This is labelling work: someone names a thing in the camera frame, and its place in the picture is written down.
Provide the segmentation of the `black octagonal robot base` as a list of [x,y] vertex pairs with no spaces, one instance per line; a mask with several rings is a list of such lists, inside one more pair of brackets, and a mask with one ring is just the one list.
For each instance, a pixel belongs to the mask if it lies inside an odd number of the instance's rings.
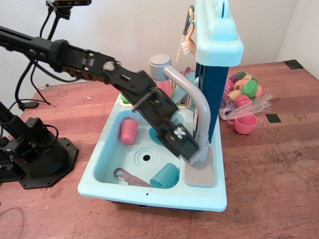
[[13,116],[1,126],[12,136],[0,139],[1,183],[19,182],[24,189],[51,187],[73,170],[78,148],[52,133],[51,125]]

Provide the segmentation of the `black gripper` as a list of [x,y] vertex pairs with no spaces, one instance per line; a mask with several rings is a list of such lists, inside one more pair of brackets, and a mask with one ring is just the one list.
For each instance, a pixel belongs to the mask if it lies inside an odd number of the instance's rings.
[[175,156],[182,156],[187,162],[192,161],[198,144],[182,124],[174,125],[171,122],[177,106],[163,90],[131,92],[131,104],[133,110],[138,111],[156,130],[158,140],[166,149]]

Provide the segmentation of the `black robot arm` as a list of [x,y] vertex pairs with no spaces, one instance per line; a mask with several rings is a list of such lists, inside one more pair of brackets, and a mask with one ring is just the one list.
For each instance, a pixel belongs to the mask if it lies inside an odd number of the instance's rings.
[[113,57],[72,46],[66,40],[31,37],[5,27],[0,28],[0,44],[8,51],[24,54],[32,62],[47,63],[56,72],[111,84],[158,133],[159,141],[171,153],[190,161],[199,151],[189,131],[171,121],[178,110],[175,103],[145,71],[129,71]]

